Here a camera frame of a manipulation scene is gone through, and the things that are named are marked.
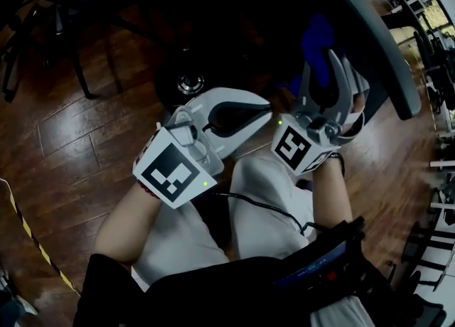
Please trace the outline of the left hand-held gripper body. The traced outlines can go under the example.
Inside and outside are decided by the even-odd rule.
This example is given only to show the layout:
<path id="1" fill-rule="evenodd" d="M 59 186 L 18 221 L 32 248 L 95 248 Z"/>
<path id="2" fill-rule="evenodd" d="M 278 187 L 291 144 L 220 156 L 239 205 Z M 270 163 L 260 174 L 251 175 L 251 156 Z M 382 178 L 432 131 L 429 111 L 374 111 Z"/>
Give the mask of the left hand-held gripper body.
<path id="1" fill-rule="evenodd" d="M 176 209 L 217 184 L 224 164 L 188 107 L 179 107 L 156 131 L 133 164 L 146 189 Z"/>

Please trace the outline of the person's right hand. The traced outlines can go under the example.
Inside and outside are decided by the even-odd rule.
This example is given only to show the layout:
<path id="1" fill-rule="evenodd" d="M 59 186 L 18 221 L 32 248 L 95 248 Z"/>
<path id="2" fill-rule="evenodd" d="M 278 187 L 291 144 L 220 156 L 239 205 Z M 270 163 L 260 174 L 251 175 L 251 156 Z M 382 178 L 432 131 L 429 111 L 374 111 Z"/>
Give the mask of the person's right hand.
<path id="1" fill-rule="evenodd" d="M 365 109 L 365 94 L 363 92 L 353 95 L 353 105 L 351 107 L 351 113 L 357 114 L 363 112 Z"/>

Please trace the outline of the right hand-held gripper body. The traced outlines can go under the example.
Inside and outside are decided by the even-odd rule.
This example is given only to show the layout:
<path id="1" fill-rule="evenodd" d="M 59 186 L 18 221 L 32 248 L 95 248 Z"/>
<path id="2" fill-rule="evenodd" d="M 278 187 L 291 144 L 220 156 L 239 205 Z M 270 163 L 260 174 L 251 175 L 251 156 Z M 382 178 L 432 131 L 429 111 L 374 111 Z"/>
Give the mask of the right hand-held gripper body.
<path id="1" fill-rule="evenodd" d="M 369 83 L 351 65 L 353 95 L 369 93 Z M 364 110 L 352 114 L 350 109 L 329 109 L 316 103 L 316 91 L 310 90 L 312 103 L 296 99 L 290 113 L 279 116 L 272 141 L 272 153 L 294 175 L 317 169 L 330 155 L 359 135 L 365 125 Z"/>

